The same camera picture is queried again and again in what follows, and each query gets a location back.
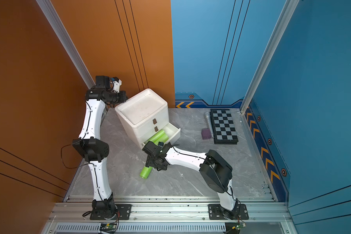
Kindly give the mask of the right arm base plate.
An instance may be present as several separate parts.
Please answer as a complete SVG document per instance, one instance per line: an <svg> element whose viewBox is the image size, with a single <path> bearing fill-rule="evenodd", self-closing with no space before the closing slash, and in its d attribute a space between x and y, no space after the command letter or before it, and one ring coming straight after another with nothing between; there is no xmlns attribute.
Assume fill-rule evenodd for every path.
<svg viewBox="0 0 351 234"><path fill-rule="evenodd" d="M233 210L222 208L220 204L209 204L210 220L248 220L249 214L245 204L236 203Z"/></svg>

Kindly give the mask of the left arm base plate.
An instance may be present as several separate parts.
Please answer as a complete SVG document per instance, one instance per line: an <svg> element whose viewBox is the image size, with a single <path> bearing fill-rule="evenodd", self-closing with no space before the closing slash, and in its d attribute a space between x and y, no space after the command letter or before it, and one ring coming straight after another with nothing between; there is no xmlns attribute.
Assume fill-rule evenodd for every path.
<svg viewBox="0 0 351 234"><path fill-rule="evenodd" d="M93 204L90 220L128 220L131 212L131 204L105 205Z"/></svg>

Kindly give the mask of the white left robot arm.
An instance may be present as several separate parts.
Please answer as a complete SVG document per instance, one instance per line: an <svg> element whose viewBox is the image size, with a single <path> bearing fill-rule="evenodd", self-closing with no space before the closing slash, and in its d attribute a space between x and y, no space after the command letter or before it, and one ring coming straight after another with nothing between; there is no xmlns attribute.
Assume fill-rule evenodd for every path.
<svg viewBox="0 0 351 234"><path fill-rule="evenodd" d="M100 126L107 104L121 104L127 101L125 91L91 89L86 93L84 123L77 139L72 141L74 149L82 156L92 176L94 196L91 220L110 220L118 216L113 192L107 175L108 143L100 139Z"/></svg>

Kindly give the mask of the white bottom drawer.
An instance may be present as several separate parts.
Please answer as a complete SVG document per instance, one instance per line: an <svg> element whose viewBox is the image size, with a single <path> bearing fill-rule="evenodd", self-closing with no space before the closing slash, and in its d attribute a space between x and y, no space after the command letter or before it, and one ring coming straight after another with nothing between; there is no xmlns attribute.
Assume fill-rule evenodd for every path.
<svg viewBox="0 0 351 234"><path fill-rule="evenodd" d="M148 141L151 141L154 144L158 144L159 142L163 142L164 144L174 144L180 138L180 135L181 129L175 127L171 123L168 123L164 128L142 143L141 148L143 148Z"/></svg>

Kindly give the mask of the white three-drawer storage box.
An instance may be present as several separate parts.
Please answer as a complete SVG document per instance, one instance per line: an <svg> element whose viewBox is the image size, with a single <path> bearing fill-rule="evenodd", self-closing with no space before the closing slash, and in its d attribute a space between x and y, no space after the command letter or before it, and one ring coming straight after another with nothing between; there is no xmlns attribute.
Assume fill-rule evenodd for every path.
<svg viewBox="0 0 351 234"><path fill-rule="evenodd" d="M115 111L128 137L140 149L161 130L169 137L166 143L174 144L180 138L181 129L170 123L167 101L150 88L119 104Z"/></svg>

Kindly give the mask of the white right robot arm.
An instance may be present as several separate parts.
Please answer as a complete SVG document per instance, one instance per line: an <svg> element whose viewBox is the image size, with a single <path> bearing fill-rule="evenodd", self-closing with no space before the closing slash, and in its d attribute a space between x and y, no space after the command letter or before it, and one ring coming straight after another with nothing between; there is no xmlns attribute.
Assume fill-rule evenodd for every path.
<svg viewBox="0 0 351 234"><path fill-rule="evenodd" d="M237 218L237 201L232 188L233 169L219 153L214 150L195 153L181 150L170 143L156 145L151 141L142 150L147 154L146 166L158 171L167 170L169 165L198 171L208 187L218 194L220 205L217 214L225 219Z"/></svg>

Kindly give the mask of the green trash bag roll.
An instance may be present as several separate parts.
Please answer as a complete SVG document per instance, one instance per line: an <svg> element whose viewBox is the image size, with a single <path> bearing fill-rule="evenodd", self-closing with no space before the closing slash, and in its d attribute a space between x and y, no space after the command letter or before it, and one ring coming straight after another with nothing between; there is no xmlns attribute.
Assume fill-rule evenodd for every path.
<svg viewBox="0 0 351 234"><path fill-rule="evenodd" d="M151 173L152 169L153 169L153 167L151 167L151 166L150 167L144 166L139 176L143 179L147 179L149 174Z"/></svg>
<svg viewBox="0 0 351 234"><path fill-rule="evenodd" d="M158 139L162 134L165 134L164 130L159 130L156 134L154 134L151 138L148 139L148 141L153 142Z"/></svg>
<svg viewBox="0 0 351 234"><path fill-rule="evenodd" d="M154 144L158 145L160 142L165 143L168 139L169 137L166 134L162 134L158 139L154 141Z"/></svg>

